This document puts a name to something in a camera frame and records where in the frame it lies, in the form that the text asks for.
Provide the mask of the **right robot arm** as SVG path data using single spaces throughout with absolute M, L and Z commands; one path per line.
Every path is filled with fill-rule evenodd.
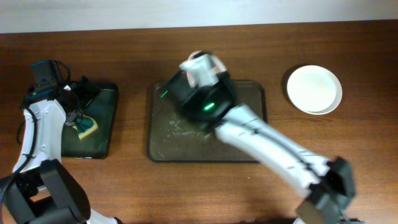
M 238 101 L 224 63 L 209 51 L 193 52 L 164 85 L 175 110 L 202 130 L 273 171 L 303 198 L 296 223 L 352 223 L 346 209 L 356 195 L 351 164 L 316 154 L 267 124 Z

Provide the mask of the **small black water tray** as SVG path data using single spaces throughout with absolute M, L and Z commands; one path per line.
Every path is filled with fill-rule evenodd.
M 89 159 L 104 159 L 109 152 L 114 117 L 119 99 L 119 90 L 114 83 L 97 83 L 101 93 L 83 114 L 93 118 L 98 128 L 80 139 L 73 127 L 64 126 L 62 132 L 62 156 Z

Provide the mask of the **large brown serving tray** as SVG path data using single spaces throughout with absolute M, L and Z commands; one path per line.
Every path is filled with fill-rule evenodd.
M 163 81 L 149 88 L 146 156 L 158 163 L 256 163 L 251 156 L 217 140 L 178 114 L 162 96 Z

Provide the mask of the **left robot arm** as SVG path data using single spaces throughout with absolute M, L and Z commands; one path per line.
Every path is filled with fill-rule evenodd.
M 25 96 L 25 131 L 12 174 L 1 179 L 1 204 L 16 223 L 120 223 L 90 206 L 87 194 L 61 162 L 66 110 L 79 107 L 72 89 L 41 78 Z

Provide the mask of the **green and yellow sponge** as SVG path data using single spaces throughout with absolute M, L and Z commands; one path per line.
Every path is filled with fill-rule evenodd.
M 73 128 L 77 131 L 78 138 L 82 140 L 98 129 L 98 123 L 92 117 L 83 115 L 76 120 Z

